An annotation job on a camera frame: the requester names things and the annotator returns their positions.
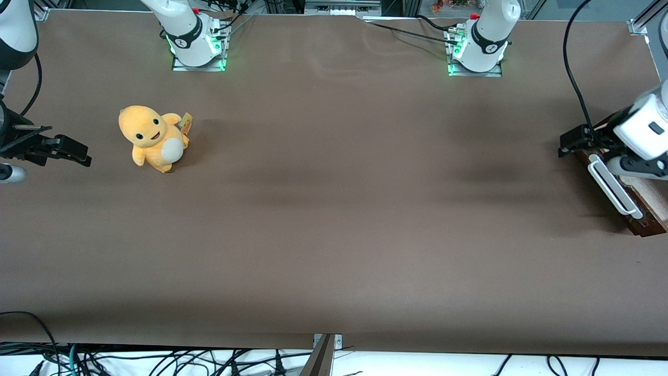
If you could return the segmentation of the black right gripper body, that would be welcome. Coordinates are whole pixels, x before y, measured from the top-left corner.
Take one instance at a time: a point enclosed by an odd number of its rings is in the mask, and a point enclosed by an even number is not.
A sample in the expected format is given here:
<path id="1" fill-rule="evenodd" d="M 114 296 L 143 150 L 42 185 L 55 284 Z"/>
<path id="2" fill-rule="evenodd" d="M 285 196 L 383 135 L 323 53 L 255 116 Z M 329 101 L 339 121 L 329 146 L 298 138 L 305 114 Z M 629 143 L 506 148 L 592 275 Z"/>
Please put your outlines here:
<path id="1" fill-rule="evenodd" d="M 1 155 L 3 159 L 21 159 L 31 148 L 42 143 L 41 133 L 52 126 L 36 125 L 26 117 L 8 109 L 1 101 Z"/>

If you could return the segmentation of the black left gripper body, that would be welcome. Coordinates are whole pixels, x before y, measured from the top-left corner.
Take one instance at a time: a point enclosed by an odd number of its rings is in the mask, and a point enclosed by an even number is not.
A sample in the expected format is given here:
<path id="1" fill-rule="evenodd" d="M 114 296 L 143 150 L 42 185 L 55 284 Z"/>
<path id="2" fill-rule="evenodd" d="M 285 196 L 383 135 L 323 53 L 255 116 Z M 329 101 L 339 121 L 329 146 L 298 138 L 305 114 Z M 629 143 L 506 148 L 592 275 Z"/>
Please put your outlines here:
<path id="1" fill-rule="evenodd" d="M 625 107 L 595 124 L 594 131 L 602 148 L 620 153 L 631 152 L 630 148 L 613 132 L 616 127 L 628 120 L 630 112 L 631 107 Z"/>

